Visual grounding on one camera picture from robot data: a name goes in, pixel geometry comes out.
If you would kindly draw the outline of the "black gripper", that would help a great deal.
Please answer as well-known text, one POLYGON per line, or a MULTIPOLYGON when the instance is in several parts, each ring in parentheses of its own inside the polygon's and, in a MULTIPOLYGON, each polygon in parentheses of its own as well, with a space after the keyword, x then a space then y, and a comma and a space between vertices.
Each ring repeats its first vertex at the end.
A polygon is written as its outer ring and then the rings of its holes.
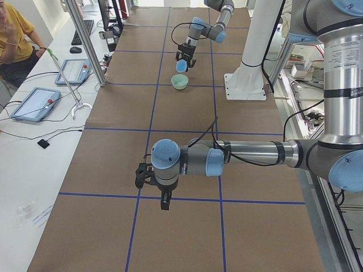
POLYGON ((161 191, 161 210, 169 210, 171 194, 178 185, 178 177, 162 184, 157 180, 151 163, 141 162, 136 169, 135 186, 142 189, 144 184, 156 186, 161 191))
POLYGON ((187 68, 191 69, 196 63, 196 59, 193 58, 196 46, 187 44, 186 42, 178 45, 178 51, 176 53, 176 61, 179 62, 181 59, 187 61, 187 68))

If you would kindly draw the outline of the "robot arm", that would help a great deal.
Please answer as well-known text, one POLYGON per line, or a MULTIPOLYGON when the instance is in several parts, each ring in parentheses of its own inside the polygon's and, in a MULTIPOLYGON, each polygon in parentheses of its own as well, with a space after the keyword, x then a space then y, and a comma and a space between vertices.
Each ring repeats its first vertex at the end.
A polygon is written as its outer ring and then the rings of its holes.
MULTIPOLYGON (((263 62, 284 7, 257 1, 240 66, 225 74, 230 126, 278 128, 275 100, 264 91, 263 62)), ((206 140, 181 146, 160 139, 143 157, 135 185, 161 191, 167 210, 181 175, 220 176, 228 163, 301 168, 350 192, 362 191, 362 2, 293 1, 289 39, 324 46, 324 132, 318 139, 206 140)))
POLYGON ((197 43, 201 36, 206 39, 211 39, 217 43, 223 43, 226 38, 226 26, 234 14, 234 2, 230 0, 218 0, 218 1, 204 1, 204 4, 216 11, 218 11, 219 17, 214 25, 206 23, 203 19, 194 17, 191 22, 183 23, 189 25, 189 32, 185 42, 178 44, 172 38, 172 41, 178 46, 176 52, 176 71, 179 73, 187 72, 190 68, 193 68, 196 59, 193 55, 196 50, 197 43))

